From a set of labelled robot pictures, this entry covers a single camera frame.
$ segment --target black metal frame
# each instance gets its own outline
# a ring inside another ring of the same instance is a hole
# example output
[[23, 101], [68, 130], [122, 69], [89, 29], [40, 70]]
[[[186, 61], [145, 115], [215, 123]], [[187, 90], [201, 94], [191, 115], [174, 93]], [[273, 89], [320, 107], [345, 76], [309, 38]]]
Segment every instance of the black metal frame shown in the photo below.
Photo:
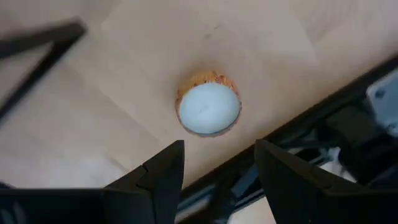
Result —
[[55, 27], [47, 27], [39, 31], [10, 36], [0, 40], [0, 60], [19, 53], [52, 44], [51, 50], [30, 71], [19, 86], [6, 98], [0, 107], [0, 122], [10, 111], [31, 91], [33, 87], [48, 74], [47, 72], [62, 58], [63, 55], [86, 32], [81, 22], [67, 22]]
[[391, 206], [398, 200], [396, 184], [380, 188], [352, 183], [265, 140], [256, 141], [254, 157], [278, 224], [398, 222], [397, 209]]
[[179, 140], [103, 189], [18, 189], [0, 182], [0, 223], [172, 224], [184, 161]]
[[[301, 143], [304, 145], [317, 145], [320, 142], [302, 141], [300, 143], [299, 139], [315, 128], [319, 121], [324, 120], [329, 115], [337, 112], [348, 104], [355, 103], [358, 100], [363, 100], [366, 94], [366, 89], [370, 84], [382, 78], [384, 75], [387, 75], [397, 67], [398, 56], [394, 56], [382, 65], [357, 78], [340, 91], [337, 91], [335, 94], [329, 96], [306, 112], [297, 116], [292, 121], [276, 129], [263, 139], [283, 148], [286, 148], [289, 145], [297, 146]], [[332, 146], [333, 142], [324, 142], [324, 144]], [[314, 160], [314, 157], [312, 156], [308, 157], [308, 152], [310, 151], [311, 150], [309, 149], [306, 152], [301, 152], [300, 155], [296, 155], [311, 163], [321, 164], [323, 162], [327, 162], [327, 157], [320, 156], [320, 160]], [[218, 194], [217, 192], [220, 192], [218, 190], [220, 186], [224, 186], [224, 190], [231, 191], [236, 188], [237, 183], [242, 182], [240, 180], [246, 179], [246, 186], [241, 188], [240, 192], [238, 192], [240, 196], [232, 197], [235, 200], [232, 202], [233, 206], [230, 206], [231, 213], [252, 204], [260, 198], [263, 198], [264, 192], [258, 180], [258, 173], [250, 171], [253, 165], [254, 144], [185, 188], [180, 196], [180, 204], [178, 205], [179, 214], [194, 207], [195, 204], [203, 200], [208, 201], [207, 208], [211, 209], [202, 209], [199, 212], [190, 215], [188, 218], [185, 218], [181, 223], [200, 223], [200, 220], [209, 220], [209, 217], [211, 220], [212, 217], [209, 215], [209, 212], [210, 210], [215, 209], [212, 208], [212, 198], [217, 198], [216, 194]], [[224, 183], [226, 182], [233, 184], [229, 184], [225, 187]]]

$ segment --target black bar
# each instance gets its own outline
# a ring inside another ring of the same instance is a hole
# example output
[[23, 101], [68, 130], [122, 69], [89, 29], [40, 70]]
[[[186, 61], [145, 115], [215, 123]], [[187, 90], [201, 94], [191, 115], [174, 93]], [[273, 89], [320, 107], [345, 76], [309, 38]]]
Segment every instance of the black bar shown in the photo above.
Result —
[[53, 43], [50, 52], [29, 72], [16, 90], [1, 105], [0, 122], [46, 76], [47, 72], [84, 33], [85, 28], [79, 22], [69, 22], [62, 26], [0, 40], [0, 59], [17, 55], [47, 43]]

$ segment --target light wood table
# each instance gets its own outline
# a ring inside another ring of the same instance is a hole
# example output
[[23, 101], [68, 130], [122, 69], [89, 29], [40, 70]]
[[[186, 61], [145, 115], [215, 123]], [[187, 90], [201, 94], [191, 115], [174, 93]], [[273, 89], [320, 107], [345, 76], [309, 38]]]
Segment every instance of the light wood table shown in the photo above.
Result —
[[[89, 34], [2, 125], [0, 178], [104, 186], [184, 139], [187, 186], [395, 54], [397, 8], [395, 0], [2, 0], [2, 33], [80, 16]], [[0, 80], [39, 53], [1, 62]], [[174, 99], [181, 80], [207, 69], [236, 82], [243, 112], [230, 132], [203, 139], [179, 125]]]

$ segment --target wooden surface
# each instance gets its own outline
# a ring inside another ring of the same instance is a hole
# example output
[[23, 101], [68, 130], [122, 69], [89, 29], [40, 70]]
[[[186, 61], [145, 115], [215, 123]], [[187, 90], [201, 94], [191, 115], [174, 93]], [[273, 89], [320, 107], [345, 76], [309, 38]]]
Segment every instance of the wooden surface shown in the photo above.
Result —
[[[0, 0], [2, 34], [72, 16], [89, 28], [1, 126], [0, 179], [100, 187], [184, 139], [186, 186], [395, 54], [397, 8], [395, 0]], [[1, 94], [39, 53], [0, 63]], [[203, 139], [179, 125], [174, 100], [181, 80], [208, 69], [235, 81], [243, 110], [230, 132]]]

